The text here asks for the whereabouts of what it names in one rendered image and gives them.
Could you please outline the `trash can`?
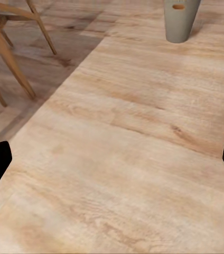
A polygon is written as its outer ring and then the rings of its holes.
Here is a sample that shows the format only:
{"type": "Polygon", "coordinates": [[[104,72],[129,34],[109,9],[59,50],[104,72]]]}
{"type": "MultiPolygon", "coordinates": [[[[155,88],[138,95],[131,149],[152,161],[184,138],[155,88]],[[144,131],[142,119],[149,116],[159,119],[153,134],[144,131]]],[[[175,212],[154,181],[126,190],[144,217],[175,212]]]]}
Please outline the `trash can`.
{"type": "Polygon", "coordinates": [[[163,0],[166,39],[184,43],[189,39],[201,0],[163,0]]]}

